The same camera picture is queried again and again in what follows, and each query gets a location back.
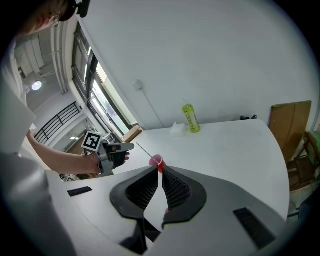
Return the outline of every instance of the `green bottle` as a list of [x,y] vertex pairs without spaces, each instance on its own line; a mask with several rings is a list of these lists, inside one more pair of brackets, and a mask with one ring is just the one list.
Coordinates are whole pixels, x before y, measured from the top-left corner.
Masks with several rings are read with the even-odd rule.
[[184,105],[182,107],[182,112],[188,120],[190,131],[192,133],[199,132],[200,125],[198,124],[194,107],[191,104]]

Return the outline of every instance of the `round light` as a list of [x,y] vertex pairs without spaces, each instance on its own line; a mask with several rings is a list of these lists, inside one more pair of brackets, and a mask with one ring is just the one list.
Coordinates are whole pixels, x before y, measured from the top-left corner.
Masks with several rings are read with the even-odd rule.
[[36,81],[33,85],[32,85],[32,90],[34,91],[38,91],[42,86],[42,82],[40,81]]

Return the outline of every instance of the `forearm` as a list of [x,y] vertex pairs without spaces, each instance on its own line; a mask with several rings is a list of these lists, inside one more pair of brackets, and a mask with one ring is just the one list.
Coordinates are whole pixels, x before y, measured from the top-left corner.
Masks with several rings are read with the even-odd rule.
[[59,152],[27,136],[42,161],[58,174],[97,174],[99,158],[96,154],[76,155]]

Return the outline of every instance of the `plastic cup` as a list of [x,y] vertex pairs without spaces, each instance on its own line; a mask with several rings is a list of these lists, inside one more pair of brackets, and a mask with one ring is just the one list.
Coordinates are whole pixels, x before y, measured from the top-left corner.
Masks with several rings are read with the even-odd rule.
[[150,159],[149,161],[150,166],[158,166],[158,171],[159,173],[163,173],[163,168],[166,166],[166,163],[160,154],[156,154],[153,156],[153,158]]

